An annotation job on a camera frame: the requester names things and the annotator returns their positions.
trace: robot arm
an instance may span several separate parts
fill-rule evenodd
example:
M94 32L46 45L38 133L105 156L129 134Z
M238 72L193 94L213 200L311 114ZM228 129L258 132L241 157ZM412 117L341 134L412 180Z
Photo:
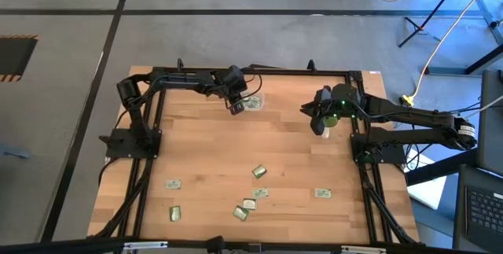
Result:
M325 86L300 111L311 117L310 126L316 135L321 135L325 127L334 126L341 117L358 117L374 123L395 121L431 128L386 131L373 127L365 136L367 145L440 144L465 151L476 144L475 126L463 118L448 112L393 105L369 94L360 98L356 88L347 84L339 84L333 89Z
M138 83L145 82L149 88L143 94ZM159 150L160 131L150 129L141 106L161 90L194 90L199 94L217 95L225 99L231 114L244 111L240 93L247 89L243 72L233 65L226 70L201 70L197 73L169 73L164 68L154 68L149 74L132 75L117 84L120 100L129 113L129 129L114 128L110 136L100 136L107 144L107 156L148 158Z

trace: black metal frame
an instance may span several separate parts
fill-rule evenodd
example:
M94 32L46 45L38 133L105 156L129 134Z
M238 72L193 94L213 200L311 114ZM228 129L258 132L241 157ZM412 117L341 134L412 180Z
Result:
M474 148L455 156L448 157L444 160L440 160L434 164L429 164L407 172L407 186L413 186L442 176L455 174L459 172L459 167L462 164L467 164L470 167L476 167L478 149L479 148Z
M115 9L0 9L0 15L33 15L33 16L112 16L112 22L108 30L105 44L102 50L102 58L97 66L96 73L90 84L89 93L86 96L86 101L79 117L79 121L75 127L75 133L70 141L67 156L64 159L64 168L62 176L57 180L57 190L50 203L48 216L44 222L44 226L40 230L41 241L51 241L57 227L57 222L63 208L64 200L72 180L79 152L82 147L84 135L90 121L90 115L97 97L97 92L101 85L101 80L105 73L105 68L108 62L119 22L122 16L141 16L141 15L325 15L325 16L378 16L378 17L403 17L403 16L428 16L431 11L428 10L344 10L344 9L124 9L126 0L119 0ZM457 16L461 13L459 10L438 10L434 14L436 16ZM488 21L491 16L486 8L480 10L469 10L465 16L467 17L484 17ZM139 160L133 160L133 169L131 171L130 180L132 182L137 178ZM119 232L124 232L124 223L120 224Z
M428 23L428 21L435 15L435 13L439 10L440 6L442 6L442 4L444 2L445 2L445 0L440 0L439 4L435 7L435 9L433 9L433 11L431 11L430 15L428 15L428 17L426 18L426 20L423 22L423 24L421 26L419 26L416 23L414 23L414 21L412 21L410 18L405 17L406 21L408 21L409 23L411 23L414 26L414 32L412 34L410 34L409 37L407 37L405 40L403 40L403 42L401 42L398 45L398 47L402 47L403 45L405 45L413 36L415 36L417 34L431 36L433 39L435 39L436 41L440 42L439 38L437 38L434 35L428 33L426 30L424 30L424 27L426 26L426 24Z
M183 73L194 73L199 70L219 70L219 68L184 68L178 66L177 68L167 68L167 72L183 72ZM353 85L355 83L358 93L362 96L365 93L363 86L362 72L360 71L326 71L317 70L314 62L310 61L305 70L288 70L281 68L271 68L265 65L253 64L251 68L243 69L244 74L254 74L259 70L262 75L308 75L308 76L333 76L342 77L346 84ZM165 100L166 91L162 90L159 92L159 97L157 100L156 114L153 122L153 127L159 127L160 121L162 119L163 103ZM150 110L152 108L152 98L150 98L145 103L144 118L147 120L150 115ZM359 133L358 121L355 118L352 121L352 133ZM365 120L365 126L367 127L369 123ZM362 184L362 195L363 203L365 206L365 216L367 219L367 226L369 231L369 244L368 245L342 245L342 244L306 244L306 243L260 243L260 242L224 242L222 237L214 237L208 241L166 241L164 239L153 240L153 239L141 239L139 237L141 230L141 221L143 218L143 212L145 210L146 194L148 192L150 174L153 166L153 158L145 159L145 168L138 182L136 182L136 177L138 174L138 166L141 159L133 159L131 165L130 178L127 187L126 200L120 207L119 211L114 215L119 215L121 220L115 225L119 228L119 233L117 237L110 237L114 228L103 229L96 237L88 237L83 240L74 241L57 241L57 242L46 242L46 243L34 243L28 245L10 245L1 247L0 250L5 252L15 252L15 253L63 253L68 252L72 249L74 252L114 252L120 253L122 250L127 249L127 247L138 246L134 245L135 242L151 242L151 244L158 245L161 248L205 248L210 252L221 252L223 249L242 249L249 252L262 252L268 250L283 250L283 251L325 251L325 252L354 252L355 248L367 248L366 250L376 251L377 248L383 248L388 253L467 253L464 251L440 249L440 248L430 248L422 244L395 244L392 241L390 226L384 219L384 215L381 214L381 222L384 232L384 241L378 241L376 237L376 226L373 219L373 209L371 205L371 198L376 200L379 197L384 202L384 191L382 187L380 171L378 164L373 167L373 177L374 184L376 186L375 193L368 193L365 190L365 180L364 176L367 177L365 171L365 165L360 164L358 167L361 184ZM133 204L133 202L138 197L138 210L135 215L133 235L125 236L125 229L128 220L129 212L121 212L124 208L128 209Z
M317 70L314 62L310 61L308 64L307 69L305 70L288 70L288 69L282 69L282 68L272 68L269 66L265 65L257 65L253 64L251 66L252 68L243 68L243 73L244 74L254 74L256 71L259 71L261 75L308 75L308 76L333 76L333 77L342 77L344 78L344 81L348 84L352 84L353 82L356 83L357 88L358 88L358 93L362 96L365 91L363 87L363 79L362 79L362 72L359 71L326 71L326 70ZM182 66L179 66L177 68L165 68L165 72L182 72L182 73L195 73L196 71L199 70L220 70L221 68L185 68ZM165 98L165 90L163 90L160 93L159 99L158 99L158 104L156 107L156 118L154 121L154 128L158 127L160 125L160 119L163 111L163 102ZM145 112L144 112L144 118L147 120L149 111L152 106L152 99L148 100L145 105ZM356 119L352 119L352 127L353 127L353 134L357 134L359 132L358 128L358 121ZM130 177L129 181L127 183L127 195L128 197L131 194L131 190L134 188L135 185L135 180L136 180L136 174L138 173L138 166L139 166L139 161L140 159L133 159L133 164L131 166L131 172L130 172ZM135 216L135 221L134 221L134 227L133 227L133 237L139 238L140 234L140 229L141 229L141 221L143 218L143 211L145 209L145 202L146 202L146 194L148 191L148 184L149 184L149 176L150 172L152 169L153 165L153 159L146 159L145 163L145 169L147 170L147 182L145 184L145 188L142 189L139 199L138 199L138 209L136 212ZM360 179L361 179L361 184L362 184L362 194L363 194L363 200L364 200L364 205L365 205L365 216L367 219L367 226L369 229L369 241L371 243L377 242L377 237L376 237L376 226L375 222L373 219L373 210L372 210L372 203L369 195L365 191L365 188L363 187L363 172L362 169L359 169L360 171ZM382 187L382 182L381 182L381 177L380 177L380 171L379 167L377 165L374 166L373 169L373 177L374 177L374 182L376 185L376 192L378 196L380 197L381 200L384 199L384 190ZM125 237L126 235L126 225L127 225L128 217L127 215L122 218L119 224L119 233L117 237ZM383 232L384 232L384 241L386 242L392 242L391 238L391 230L386 221L384 220L384 217L381 215L381 222L383 225Z
M427 75L463 75L463 76L481 76L484 69L489 68L495 61L499 60L503 55L503 36L497 29L493 27L495 19L492 14L487 9L483 0L476 0L477 6L483 13L484 20L489 26L490 31L493 33L496 43L499 45L496 49L492 50L490 53L480 58L474 64L468 66L467 68L450 68L450 67L440 67L440 66L429 66L426 68L425 74Z

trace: black stand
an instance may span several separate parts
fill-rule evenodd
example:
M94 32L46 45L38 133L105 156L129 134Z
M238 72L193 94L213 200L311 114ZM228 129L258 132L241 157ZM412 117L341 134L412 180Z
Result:
M432 37L433 39L435 39L437 42L440 42L440 39L435 37L434 35L426 32L424 30L424 26L426 26L426 23L435 15L435 13L437 12L437 10L439 10L440 6L445 2L445 0L441 0L439 2L439 4L435 7L435 9L433 9L433 11L430 13L430 15L428 15L428 18L426 18L426 20L423 22L423 24L421 26L417 25L416 23L414 23L414 21L412 21L410 18L406 17L406 20L411 23L413 26L414 26L414 32L412 34L409 35L409 37L407 37L407 39L405 39L402 43L400 43L398 45L398 47L402 47L403 45L405 45L413 36L415 35L428 35L430 37Z
M459 171L459 167L462 164L476 167L477 153L478 148L471 149L445 160L440 160L434 164L429 164L419 167L414 171L409 171L406 174L407 186L413 186L442 176L452 175Z
M467 68L451 68L429 66L426 68L427 75L465 75L465 76L481 76L483 71L489 68L494 62L499 61L503 57L503 45L498 46L490 53L481 57L474 64Z

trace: desk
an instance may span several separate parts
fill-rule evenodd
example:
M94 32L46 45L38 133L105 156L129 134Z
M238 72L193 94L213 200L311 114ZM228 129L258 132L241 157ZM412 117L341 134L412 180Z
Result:
M135 66L130 74L151 70ZM379 73L363 72L363 78L365 92L385 97ZM248 84L250 90L258 86L258 79ZM342 119L330 138L323 139L312 133L309 117L299 112L316 90L337 83L344 79L263 75L263 109L237 116L231 116L217 97L167 91L160 123L163 139L153 163L140 237L205 241L222 235L226 241L368 244L362 188L351 155L351 121ZM125 116L119 126L128 123ZM392 128L390 123L384 126ZM255 179L252 169L259 164L268 172ZM101 230L122 204L130 166L131 160L120 159L104 173L89 234ZM418 240L403 174L386 164L380 171L387 206ZM167 190L168 179L181 179L182 188ZM269 197L258 199L257 210L245 222L234 217L236 205L259 187L268 187ZM315 187L330 188L332 198L315 198ZM169 207L174 205L182 208L182 219L175 223L169 220ZM383 240L376 208L373 214Z

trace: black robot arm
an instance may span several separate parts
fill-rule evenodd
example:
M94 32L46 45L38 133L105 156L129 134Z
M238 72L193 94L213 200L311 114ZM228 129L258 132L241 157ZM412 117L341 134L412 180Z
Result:
M143 94L138 87L140 82L149 85ZM108 147L106 155L111 158L155 157L159 150L160 131L149 128L141 106L155 93L173 89L193 90L223 98L233 115L244 111L240 93L247 89L247 85L243 72L236 65L225 70L201 70L196 73L172 73L165 68L154 68L149 74L132 75L117 84L120 100L130 115L130 128L114 128L110 136L100 136Z
M396 121L430 128L386 131L380 127L367 127L366 134L352 134L354 161L359 168L364 168L365 163L389 163L396 158L392 154L397 152L401 153L399 160L404 160L403 144L441 144L459 150L471 149L476 144L475 127L462 118L454 117L448 112L393 105L388 100L369 94L360 96L356 88L347 84L333 88L323 87L316 92L312 102L302 105L300 111L311 117L310 126L316 135L321 135L326 127L337 125L341 117L359 118L367 120L367 123ZM362 180L365 192L372 198L400 242L415 243L386 208L366 172L362 173Z
M335 125L341 117L358 117L373 123L395 121L430 129L386 131L372 127L365 134L365 145L440 144L450 149L469 150L476 144L475 126L448 112L428 111L394 105L370 94L358 95L356 88L339 84L324 87L314 100L302 106L301 112L311 116L310 126L316 135L325 127Z

